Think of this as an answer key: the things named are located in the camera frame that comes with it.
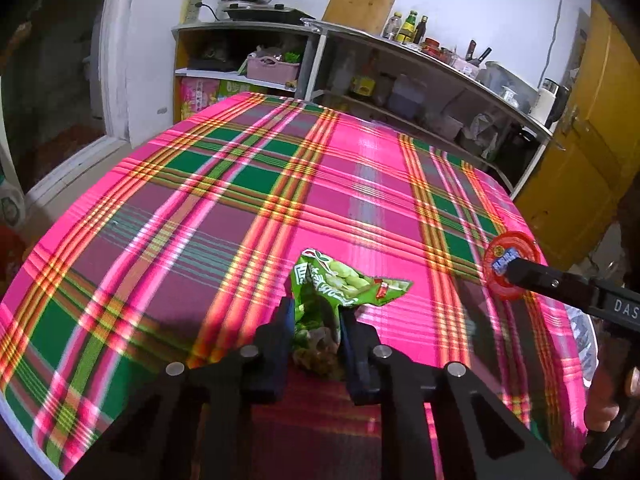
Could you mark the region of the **person's right hand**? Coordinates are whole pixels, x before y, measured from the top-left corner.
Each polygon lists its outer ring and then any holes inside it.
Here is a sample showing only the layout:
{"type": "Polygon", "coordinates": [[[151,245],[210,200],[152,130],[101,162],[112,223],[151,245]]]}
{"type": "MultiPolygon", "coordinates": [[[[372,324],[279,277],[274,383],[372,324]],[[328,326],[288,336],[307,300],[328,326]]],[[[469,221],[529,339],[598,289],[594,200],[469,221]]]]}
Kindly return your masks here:
{"type": "MultiPolygon", "coordinates": [[[[625,391],[629,399],[639,400],[639,369],[634,367],[627,374],[625,391]]],[[[594,372],[591,386],[587,394],[587,403],[584,411],[584,422],[588,430],[605,432],[614,420],[620,406],[614,401],[613,378],[605,368],[604,361],[601,360],[594,372]]],[[[620,438],[615,451],[626,448],[635,432],[639,428],[639,413],[636,420],[620,438]]]]}

